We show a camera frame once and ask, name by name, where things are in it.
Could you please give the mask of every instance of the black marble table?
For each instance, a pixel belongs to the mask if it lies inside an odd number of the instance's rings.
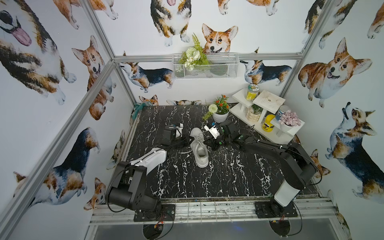
[[[161,140],[164,127],[183,123],[189,133],[194,127],[204,129],[205,105],[144,107],[134,133],[127,161],[150,151]],[[240,132],[251,133],[243,121],[228,116]],[[205,139],[209,132],[203,130]],[[264,139],[255,132],[255,137]],[[199,168],[190,147],[168,152],[167,160],[147,175],[146,194],[169,198],[236,198],[270,196],[276,193],[284,177],[280,164],[254,153],[243,153],[231,147],[213,151],[208,147],[209,165]],[[314,186],[300,192],[302,197],[318,196]]]

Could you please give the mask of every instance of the jar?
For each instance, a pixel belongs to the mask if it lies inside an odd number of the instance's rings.
[[[257,97],[257,95],[259,95],[259,90],[260,88],[256,84],[249,84],[245,99],[247,99],[248,101],[253,101]]]
[[[261,107],[254,104],[248,108],[247,112],[245,113],[245,117],[251,122],[257,122],[260,118],[262,110],[263,109]]]

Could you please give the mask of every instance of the mounting plate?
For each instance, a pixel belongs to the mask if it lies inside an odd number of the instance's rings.
[[[296,207],[293,202],[290,202],[288,206],[284,208],[283,212],[280,212],[277,216],[272,213],[271,202],[255,202],[255,209],[258,218],[276,218],[282,217],[297,217]]]
[[[172,221],[175,219],[175,204],[161,204],[161,212],[165,212],[165,216],[163,218],[164,222]],[[134,222],[153,222],[153,219],[149,219],[144,215],[144,212],[139,212],[139,210],[135,210],[135,217],[133,218]]]

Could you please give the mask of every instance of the wire basket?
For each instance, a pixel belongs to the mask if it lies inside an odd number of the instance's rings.
[[[206,54],[211,65],[195,65],[191,71],[179,64],[181,53],[172,55],[172,64],[176,79],[225,79],[235,78],[239,65],[237,53],[210,53]]]

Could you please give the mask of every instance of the white sneaker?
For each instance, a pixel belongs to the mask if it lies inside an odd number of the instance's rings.
[[[195,140],[191,143],[192,152],[195,155],[196,164],[199,167],[208,166],[208,150],[204,142],[204,135],[200,128],[196,127],[192,129],[191,137],[194,137]]]

